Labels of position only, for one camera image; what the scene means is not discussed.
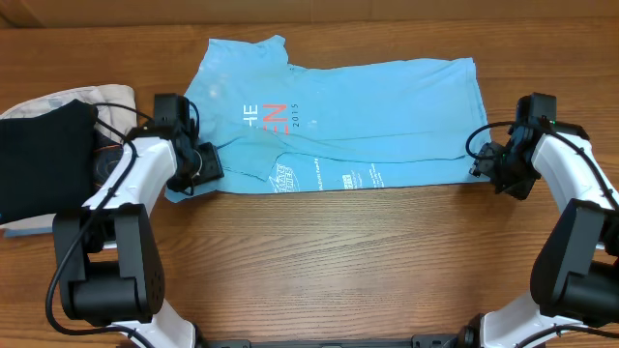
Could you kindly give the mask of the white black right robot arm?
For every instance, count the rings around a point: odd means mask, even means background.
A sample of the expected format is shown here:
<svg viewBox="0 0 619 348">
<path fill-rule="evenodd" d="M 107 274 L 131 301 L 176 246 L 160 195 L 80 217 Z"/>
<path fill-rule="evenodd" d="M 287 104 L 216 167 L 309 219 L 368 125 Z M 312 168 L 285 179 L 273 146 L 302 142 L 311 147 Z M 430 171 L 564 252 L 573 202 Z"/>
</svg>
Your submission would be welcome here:
<svg viewBox="0 0 619 348">
<path fill-rule="evenodd" d="M 528 291 L 480 314 L 448 341 L 450 347 L 542 347 L 568 332 L 616 338 L 618 265 L 597 262 L 602 248 L 618 254 L 618 193 L 594 159 L 590 137 L 557 121 L 509 123 L 507 144 L 474 154 L 475 176 L 497 192 L 525 199 L 543 179 L 561 213 L 534 263 Z"/>
</svg>

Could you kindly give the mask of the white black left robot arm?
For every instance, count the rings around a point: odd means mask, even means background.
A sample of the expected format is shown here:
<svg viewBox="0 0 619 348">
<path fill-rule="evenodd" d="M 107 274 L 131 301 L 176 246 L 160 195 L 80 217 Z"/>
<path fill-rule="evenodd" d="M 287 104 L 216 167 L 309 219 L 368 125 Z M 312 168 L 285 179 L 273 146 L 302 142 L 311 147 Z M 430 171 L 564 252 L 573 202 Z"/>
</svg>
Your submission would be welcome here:
<svg viewBox="0 0 619 348">
<path fill-rule="evenodd" d="M 163 188 L 190 195 L 221 176 L 215 148 L 199 141 L 195 127 L 132 130 L 103 186 L 53 221 L 48 324 L 64 335 L 122 334 L 137 347 L 207 346 L 198 326 L 165 298 L 150 215 Z"/>
</svg>

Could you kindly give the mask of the light blue printed t-shirt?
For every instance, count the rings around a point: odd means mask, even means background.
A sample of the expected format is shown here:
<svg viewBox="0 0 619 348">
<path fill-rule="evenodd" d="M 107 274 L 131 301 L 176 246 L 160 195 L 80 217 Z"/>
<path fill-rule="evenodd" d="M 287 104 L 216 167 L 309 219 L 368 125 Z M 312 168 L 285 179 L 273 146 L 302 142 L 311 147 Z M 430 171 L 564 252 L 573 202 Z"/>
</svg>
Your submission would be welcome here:
<svg viewBox="0 0 619 348">
<path fill-rule="evenodd" d="M 469 183 L 489 139 L 470 58 L 322 70 L 290 63 L 281 36 L 213 39 L 186 95 L 224 172 L 197 194 Z"/>
</svg>

